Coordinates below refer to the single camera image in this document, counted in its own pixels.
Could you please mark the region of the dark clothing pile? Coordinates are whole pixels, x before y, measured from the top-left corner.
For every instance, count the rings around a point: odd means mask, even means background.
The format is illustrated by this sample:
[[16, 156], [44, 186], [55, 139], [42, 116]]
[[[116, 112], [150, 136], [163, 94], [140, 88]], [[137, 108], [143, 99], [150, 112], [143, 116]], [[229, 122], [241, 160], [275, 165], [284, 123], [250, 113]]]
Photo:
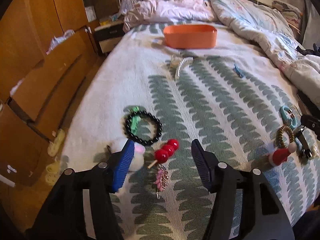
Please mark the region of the dark clothing pile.
[[320, 48], [315, 43], [313, 44], [313, 49], [302, 49], [298, 46], [296, 50], [304, 56], [306, 55], [320, 56]]

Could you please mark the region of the red berry hair stick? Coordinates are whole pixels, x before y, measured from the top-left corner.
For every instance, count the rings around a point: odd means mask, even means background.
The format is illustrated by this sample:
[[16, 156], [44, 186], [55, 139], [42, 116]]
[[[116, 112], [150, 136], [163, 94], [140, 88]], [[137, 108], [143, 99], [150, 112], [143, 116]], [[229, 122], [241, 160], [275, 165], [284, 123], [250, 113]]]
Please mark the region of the red berry hair stick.
[[154, 161], [148, 166], [148, 169], [167, 162], [174, 155], [175, 151], [179, 149], [179, 146], [178, 140], [169, 139], [166, 144], [154, 153]]

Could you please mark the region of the dark white nightstand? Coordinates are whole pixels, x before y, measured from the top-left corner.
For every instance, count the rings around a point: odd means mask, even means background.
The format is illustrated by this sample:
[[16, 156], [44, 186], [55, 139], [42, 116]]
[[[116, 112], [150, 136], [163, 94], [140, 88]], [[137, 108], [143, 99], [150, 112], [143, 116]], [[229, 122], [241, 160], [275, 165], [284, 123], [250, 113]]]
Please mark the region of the dark white nightstand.
[[125, 35], [123, 26], [123, 20], [117, 20], [94, 29], [93, 37], [95, 39], [99, 55], [109, 54], [115, 48]]

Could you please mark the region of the white leaf pattern bedspread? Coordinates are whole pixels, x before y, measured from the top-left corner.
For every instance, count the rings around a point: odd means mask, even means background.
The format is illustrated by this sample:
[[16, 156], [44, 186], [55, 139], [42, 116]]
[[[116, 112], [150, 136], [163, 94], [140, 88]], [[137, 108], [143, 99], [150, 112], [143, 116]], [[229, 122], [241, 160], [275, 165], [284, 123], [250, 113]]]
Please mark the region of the white leaf pattern bedspread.
[[[164, 44], [165, 24], [140, 25], [123, 36], [93, 79], [73, 117], [61, 157], [62, 168], [89, 170], [107, 158], [107, 147], [125, 135], [133, 107], [158, 118], [160, 140], [144, 161], [169, 139], [178, 151], [165, 163], [169, 180], [157, 199], [155, 169], [129, 173], [113, 194], [125, 239], [201, 239], [214, 203], [191, 156], [191, 142], [235, 169], [260, 168], [295, 224], [319, 194], [319, 159], [303, 163], [296, 154], [278, 167], [267, 156], [283, 124], [280, 107], [296, 109], [296, 89], [256, 45], [217, 24], [213, 49], [174, 50]], [[175, 80], [172, 55], [192, 56]], [[234, 72], [234, 64], [245, 77]]]

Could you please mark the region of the pearl clear hair claw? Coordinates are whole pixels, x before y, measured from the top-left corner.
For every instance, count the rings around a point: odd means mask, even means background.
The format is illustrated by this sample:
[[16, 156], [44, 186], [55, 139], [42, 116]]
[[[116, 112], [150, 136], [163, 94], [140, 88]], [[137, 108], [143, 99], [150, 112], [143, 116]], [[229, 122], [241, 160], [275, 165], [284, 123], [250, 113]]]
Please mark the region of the pearl clear hair claw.
[[178, 57], [176, 55], [172, 55], [170, 66], [172, 68], [175, 68], [175, 80], [178, 80], [180, 78], [180, 73], [186, 66], [189, 66], [194, 61], [194, 58], [192, 56], [188, 57]]

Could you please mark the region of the cream slipper near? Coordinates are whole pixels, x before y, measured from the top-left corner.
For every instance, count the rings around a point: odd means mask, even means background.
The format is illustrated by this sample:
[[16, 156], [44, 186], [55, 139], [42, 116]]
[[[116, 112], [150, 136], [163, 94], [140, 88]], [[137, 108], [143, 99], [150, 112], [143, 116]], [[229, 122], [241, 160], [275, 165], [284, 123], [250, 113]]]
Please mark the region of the cream slipper near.
[[51, 163], [46, 166], [46, 175], [44, 179], [49, 186], [54, 186], [59, 177], [60, 161], [56, 160], [54, 163]]

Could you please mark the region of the white pink crumpled blanket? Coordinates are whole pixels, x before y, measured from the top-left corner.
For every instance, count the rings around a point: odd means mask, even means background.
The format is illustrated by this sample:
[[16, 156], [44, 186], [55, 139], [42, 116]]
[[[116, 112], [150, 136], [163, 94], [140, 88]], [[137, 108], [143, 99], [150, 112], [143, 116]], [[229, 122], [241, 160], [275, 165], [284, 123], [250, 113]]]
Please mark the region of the white pink crumpled blanket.
[[218, 20], [209, 0], [143, 0], [125, 15], [123, 31], [141, 24]]

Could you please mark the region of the red santa hat clip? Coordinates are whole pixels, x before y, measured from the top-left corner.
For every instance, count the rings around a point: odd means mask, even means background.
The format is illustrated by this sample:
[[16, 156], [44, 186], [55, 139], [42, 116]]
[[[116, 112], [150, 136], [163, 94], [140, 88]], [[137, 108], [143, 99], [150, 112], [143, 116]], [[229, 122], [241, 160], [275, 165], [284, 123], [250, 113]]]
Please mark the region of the red santa hat clip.
[[268, 156], [268, 161], [272, 166], [279, 166], [287, 161], [288, 156], [297, 149], [295, 142], [289, 143], [285, 148], [279, 148]]

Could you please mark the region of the cartoon print duvet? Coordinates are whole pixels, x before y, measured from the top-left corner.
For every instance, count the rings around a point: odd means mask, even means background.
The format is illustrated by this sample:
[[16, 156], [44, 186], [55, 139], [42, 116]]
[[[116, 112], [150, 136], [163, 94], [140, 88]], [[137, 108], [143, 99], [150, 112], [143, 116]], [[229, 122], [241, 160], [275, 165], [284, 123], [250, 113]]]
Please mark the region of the cartoon print duvet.
[[276, 9], [248, 0], [210, 0], [221, 23], [256, 42], [274, 65], [316, 106], [319, 105], [319, 57], [303, 55], [285, 18]]

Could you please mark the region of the orange plastic basket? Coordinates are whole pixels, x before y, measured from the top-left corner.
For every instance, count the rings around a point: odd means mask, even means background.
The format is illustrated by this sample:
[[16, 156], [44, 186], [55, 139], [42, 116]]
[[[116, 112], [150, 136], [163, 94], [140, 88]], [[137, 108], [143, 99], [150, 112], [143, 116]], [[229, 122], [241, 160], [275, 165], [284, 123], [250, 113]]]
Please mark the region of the orange plastic basket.
[[175, 49], [210, 49], [217, 39], [217, 29], [207, 24], [170, 25], [163, 34], [165, 44]]

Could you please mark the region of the wooden wardrobe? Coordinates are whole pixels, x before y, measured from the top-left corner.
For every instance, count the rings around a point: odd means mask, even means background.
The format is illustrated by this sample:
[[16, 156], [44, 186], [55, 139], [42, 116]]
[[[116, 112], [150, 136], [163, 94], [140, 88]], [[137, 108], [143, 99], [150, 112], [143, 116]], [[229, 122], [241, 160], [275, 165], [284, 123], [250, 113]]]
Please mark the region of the wooden wardrobe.
[[[83, 0], [1, 0], [1, 180], [32, 185], [76, 91], [98, 62]], [[52, 38], [75, 34], [47, 55]]]

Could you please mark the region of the plastic bag in drawer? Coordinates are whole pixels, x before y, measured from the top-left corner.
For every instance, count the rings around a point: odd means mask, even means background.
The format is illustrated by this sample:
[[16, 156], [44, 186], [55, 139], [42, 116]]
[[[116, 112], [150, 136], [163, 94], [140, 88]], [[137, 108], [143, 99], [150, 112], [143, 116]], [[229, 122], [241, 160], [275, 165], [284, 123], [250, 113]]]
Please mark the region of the plastic bag in drawer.
[[50, 42], [49, 49], [46, 52], [47, 55], [50, 54], [50, 52], [53, 51], [55, 47], [57, 47], [59, 44], [61, 44], [62, 42], [64, 42], [74, 34], [75, 34], [75, 31], [72, 29], [69, 29], [62, 36], [59, 36], [59, 37], [54, 36]]

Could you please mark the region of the blue hair clip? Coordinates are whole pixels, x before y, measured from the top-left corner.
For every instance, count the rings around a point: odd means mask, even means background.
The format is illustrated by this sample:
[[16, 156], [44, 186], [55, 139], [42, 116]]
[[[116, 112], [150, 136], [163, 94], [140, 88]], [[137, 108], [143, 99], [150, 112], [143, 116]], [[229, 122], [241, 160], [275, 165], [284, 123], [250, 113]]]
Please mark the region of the blue hair clip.
[[244, 78], [245, 75], [242, 72], [242, 70], [236, 65], [236, 63], [234, 64], [234, 68], [233, 68], [234, 72], [238, 75], [238, 77], [240, 78]]

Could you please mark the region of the cream slipper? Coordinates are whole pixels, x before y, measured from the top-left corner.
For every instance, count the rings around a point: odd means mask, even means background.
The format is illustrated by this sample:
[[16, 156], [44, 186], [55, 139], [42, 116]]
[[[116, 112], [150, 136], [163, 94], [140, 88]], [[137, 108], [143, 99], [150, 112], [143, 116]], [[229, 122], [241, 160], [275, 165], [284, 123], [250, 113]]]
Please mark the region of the cream slipper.
[[47, 153], [50, 157], [55, 157], [58, 154], [64, 143], [65, 137], [65, 131], [63, 129], [59, 129], [54, 141], [51, 141], [48, 145]]
[[51, 163], [46, 166], [46, 175], [44, 179], [49, 186], [54, 186], [59, 177], [60, 161], [56, 160], [54, 163]]

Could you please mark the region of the pink charm keychain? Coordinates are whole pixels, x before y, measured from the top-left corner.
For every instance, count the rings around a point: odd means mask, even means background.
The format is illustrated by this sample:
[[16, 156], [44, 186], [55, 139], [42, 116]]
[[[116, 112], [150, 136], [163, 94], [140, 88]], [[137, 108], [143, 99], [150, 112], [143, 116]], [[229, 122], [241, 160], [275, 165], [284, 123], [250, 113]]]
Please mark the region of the pink charm keychain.
[[160, 199], [161, 193], [165, 191], [168, 185], [169, 175], [168, 171], [163, 165], [157, 166], [157, 173], [156, 173], [156, 181], [154, 184], [156, 185], [156, 196], [157, 199]]

